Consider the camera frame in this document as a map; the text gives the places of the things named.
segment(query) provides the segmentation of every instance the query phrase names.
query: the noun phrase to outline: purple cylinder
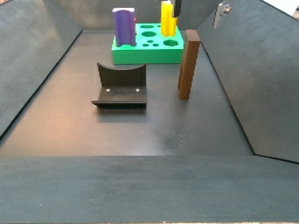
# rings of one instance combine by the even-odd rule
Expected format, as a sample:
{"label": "purple cylinder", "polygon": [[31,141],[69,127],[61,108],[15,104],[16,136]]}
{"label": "purple cylinder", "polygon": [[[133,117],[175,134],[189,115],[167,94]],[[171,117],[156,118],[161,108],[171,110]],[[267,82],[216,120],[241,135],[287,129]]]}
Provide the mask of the purple cylinder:
{"label": "purple cylinder", "polygon": [[136,15],[133,8],[115,8],[116,46],[136,45]]}

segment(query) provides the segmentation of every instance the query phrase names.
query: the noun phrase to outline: yellow peg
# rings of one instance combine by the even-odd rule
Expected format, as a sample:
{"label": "yellow peg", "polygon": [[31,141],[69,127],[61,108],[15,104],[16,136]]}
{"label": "yellow peg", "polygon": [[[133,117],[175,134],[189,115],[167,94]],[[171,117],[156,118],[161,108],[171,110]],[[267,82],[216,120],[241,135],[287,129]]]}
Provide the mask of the yellow peg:
{"label": "yellow peg", "polygon": [[164,36],[175,35],[177,17],[172,17],[173,5],[171,1],[161,1],[161,34]]}

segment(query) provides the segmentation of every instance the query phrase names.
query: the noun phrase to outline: brown wooden stick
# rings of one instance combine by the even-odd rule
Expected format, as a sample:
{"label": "brown wooden stick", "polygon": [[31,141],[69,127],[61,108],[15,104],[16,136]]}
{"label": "brown wooden stick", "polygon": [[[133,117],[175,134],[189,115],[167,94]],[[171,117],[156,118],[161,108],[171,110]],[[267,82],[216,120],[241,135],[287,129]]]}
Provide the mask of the brown wooden stick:
{"label": "brown wooden stick", "polygon": [[201,40],[195,30],[185,31],[185,42],[181,56],[181,68],[177,88],[180,89],[180,99],[188,100],[192,89],[192,76],[196,66],[196,59]]}

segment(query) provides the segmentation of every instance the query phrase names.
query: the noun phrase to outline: green peg board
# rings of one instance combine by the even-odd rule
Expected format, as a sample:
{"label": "green peg board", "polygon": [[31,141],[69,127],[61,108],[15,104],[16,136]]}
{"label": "green peg board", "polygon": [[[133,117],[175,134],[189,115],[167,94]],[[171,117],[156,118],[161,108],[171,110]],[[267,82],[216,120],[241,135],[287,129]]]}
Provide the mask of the green peg board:
{"label": "green peg board", "polygon": [[175,28],[175,36],[164,37],[161,24],[136,24],[136,46],[117,47],[116,38],[112,44],[112,58],[115,64],[156,64],[181,63],[183,36]]}

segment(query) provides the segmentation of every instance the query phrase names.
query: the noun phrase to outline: black holder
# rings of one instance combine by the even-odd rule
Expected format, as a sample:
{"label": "black holder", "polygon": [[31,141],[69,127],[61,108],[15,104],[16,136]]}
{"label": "black holder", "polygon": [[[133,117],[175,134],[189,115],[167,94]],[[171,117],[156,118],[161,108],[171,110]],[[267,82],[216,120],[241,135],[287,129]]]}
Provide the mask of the black holder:
{"label": "black holder", "polygon": [[145,107],[145,64],[132,69],[113,69],[97,63],[101,83],[99,107]]}

